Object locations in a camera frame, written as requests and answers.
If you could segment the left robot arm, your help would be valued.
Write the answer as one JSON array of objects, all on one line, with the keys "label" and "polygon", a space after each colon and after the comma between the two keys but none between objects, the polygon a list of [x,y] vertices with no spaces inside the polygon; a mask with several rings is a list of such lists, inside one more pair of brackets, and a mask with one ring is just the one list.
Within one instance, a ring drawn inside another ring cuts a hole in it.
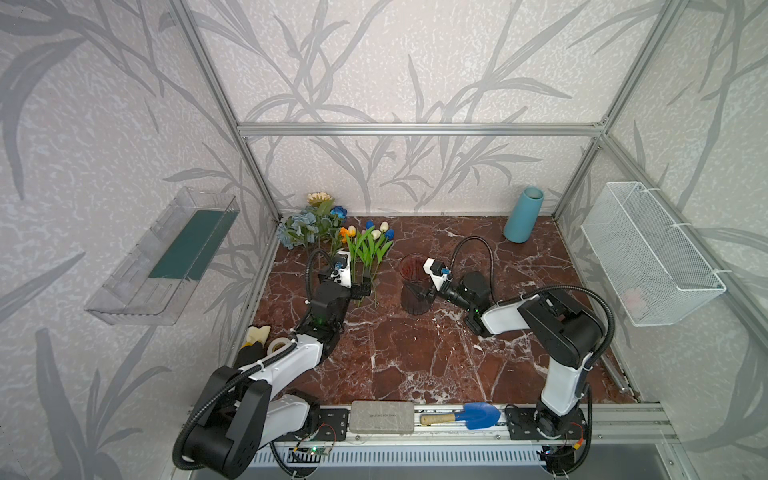
[{"label": "left robot arm", "polygon": [[310,401],[277,394],[331,355],[350,302],[371,292],[369,278],[348,286],[326,279],[286,346],[241,367],[215,370],[174,443],[174,466],[236,479],[265,445],[312,424]]}]

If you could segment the red glass vase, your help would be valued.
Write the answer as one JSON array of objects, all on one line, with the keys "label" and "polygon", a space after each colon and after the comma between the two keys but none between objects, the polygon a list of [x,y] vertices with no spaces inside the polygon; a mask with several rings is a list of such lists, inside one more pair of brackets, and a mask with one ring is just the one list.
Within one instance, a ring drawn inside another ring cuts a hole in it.
[{"label": "red glass vase", "polygon": [[409,315],[426,313],[434,302],[434,285],[431,277],[424,271],[426,260],[422,254],[411,253],[399,264],[399,274],[403,282],[400,302],[403,310]]}]

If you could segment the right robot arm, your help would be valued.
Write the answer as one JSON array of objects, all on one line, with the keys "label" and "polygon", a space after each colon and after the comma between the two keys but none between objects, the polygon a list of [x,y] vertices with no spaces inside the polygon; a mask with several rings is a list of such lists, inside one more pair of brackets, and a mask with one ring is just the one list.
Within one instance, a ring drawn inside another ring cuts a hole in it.
[{"label": "right robot arm", "polygon": [[480,336],[529,330],[549,356],[545,386],[530,425],[545,438],[558,439],[576,419],[587,394],[587,376],[608,350],[616,331],[615,314],[596,292],[576,285],[550,285],[512,300],[492,300],[483,274],[470,272],[453,284],[446,270],[426,271],[430,286],[408,284],[405,291],[430,306],[445,300],[466,312],[465,324]]}]

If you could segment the tulip bunch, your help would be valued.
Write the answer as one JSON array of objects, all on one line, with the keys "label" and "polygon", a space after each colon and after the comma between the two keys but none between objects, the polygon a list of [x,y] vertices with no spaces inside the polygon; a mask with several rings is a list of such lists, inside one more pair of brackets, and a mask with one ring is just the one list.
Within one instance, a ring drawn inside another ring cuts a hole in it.
[{"label": "tulip bunch", "polygon": [[352,286],[359,302],[364,298],[375,300],[374,281],[388,252],[394,245],[395,231],[389,222],[368,220],[358,229],[355,225],[342,226],[337,234],[340,245],[348,256]]}]

